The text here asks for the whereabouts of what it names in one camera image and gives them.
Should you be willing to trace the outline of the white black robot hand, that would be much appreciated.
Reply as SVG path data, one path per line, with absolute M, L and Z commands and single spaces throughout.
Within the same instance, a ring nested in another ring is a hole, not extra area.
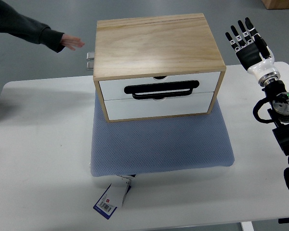
M 275 67 L 275 57 L 265 40 L 246 17 L 245 22 L 238 21 L 241 32 L 234 25 L 231 26 L 232 35 L 225 33 L 232 49 L 243 68 L 255 76 L 258 84 L 265 87 L 280 79 L 280 72 Z

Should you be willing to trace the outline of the person's bare hand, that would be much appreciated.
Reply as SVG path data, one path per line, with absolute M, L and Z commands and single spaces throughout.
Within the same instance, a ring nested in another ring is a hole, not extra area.
M 85 43 L 78 37 L 63 34 L 60 40 L 60 45 L 67 47 L 72 51 L 75 51 L 76 48 L 82 48 L 85 45 Z

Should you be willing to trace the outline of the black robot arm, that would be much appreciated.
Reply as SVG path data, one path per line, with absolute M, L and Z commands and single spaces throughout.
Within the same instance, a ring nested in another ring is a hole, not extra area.
M 264 124 L 274 123 L 276 128 L 272 130 L 281 150 L 288 157 L 289 164 L 289 92 L 281 80 L 272 80 L 261 85 L 265 98 L 259 100 L 253 108 L 254 118 Z M 270 119 L 260 118 L 258 111 L 266 103 L 271 105 L 267 110 Z M 284 170 L 284 180 L 289 190 L 289 167 Z

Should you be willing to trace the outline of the dark grey sleeved forearm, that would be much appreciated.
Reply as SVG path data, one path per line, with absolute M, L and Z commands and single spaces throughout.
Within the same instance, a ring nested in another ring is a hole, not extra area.
M 13 7 L 0 0 L 0 33 L 7 33 L 34 44 L 43 44 L 59 53 L 62 32 L 52 30 L 47 24 L 18 13 Z

